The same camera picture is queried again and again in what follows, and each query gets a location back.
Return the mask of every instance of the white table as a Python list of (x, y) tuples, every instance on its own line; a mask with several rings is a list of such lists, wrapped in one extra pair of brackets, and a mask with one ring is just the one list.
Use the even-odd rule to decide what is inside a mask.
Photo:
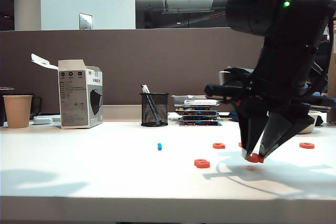
[[(335, 223), (336, 127), (316, 127), (264, 164), (240, 155), (238, 124), (104, 122), (1, 129), (1, 218), (45, 221)], [(225, 149), (212, 144), (223, 142)], [(300, 142), (315, 143), (303, 149)], [(162, 144), (158, 151), (157, 143)], [(207, 159), (210, 168), (194, 166)]]

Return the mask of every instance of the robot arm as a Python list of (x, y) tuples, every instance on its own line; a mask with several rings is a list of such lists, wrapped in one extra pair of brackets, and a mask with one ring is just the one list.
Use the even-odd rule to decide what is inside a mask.
[(262, 133), (261, 159), (313, 123), (311, 105), (333, 106), (331, 99), (312, 96), (325, 83), (330, 59), (320, 80), (310, 84), (307, 79), (327, 24), (331, 55), (335, 10), (332, 0), (228, 0), (230, 27), (265, 37), (254, 70), (226, 69), (223, 85), (205, 88), (208, 97), (237, 111), (245, 159)]

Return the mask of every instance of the black mug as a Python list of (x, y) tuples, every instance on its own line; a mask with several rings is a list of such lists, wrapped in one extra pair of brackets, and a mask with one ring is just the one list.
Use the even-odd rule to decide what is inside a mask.
[(13, 88), (7, 88), (7, 87), (0, 87), (0, 127), (4, 126), (5, 122), (5, 102), (3, 95), (8, 95), (13, 90)]

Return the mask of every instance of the wall outlet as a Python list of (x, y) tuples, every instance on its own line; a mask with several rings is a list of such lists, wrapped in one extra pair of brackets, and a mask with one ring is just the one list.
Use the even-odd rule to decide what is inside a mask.
[(92, 30), (92, 15), (79, 13), (79, 29)]

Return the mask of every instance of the white box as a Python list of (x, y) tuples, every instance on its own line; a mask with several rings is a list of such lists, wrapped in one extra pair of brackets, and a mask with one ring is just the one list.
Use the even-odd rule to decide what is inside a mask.
[(102, 72), (83, 60), (59, 60), (58, 67), (32, 54), (32, 62), (58, 70), (62, 129), (91, 128), (103, 121)]

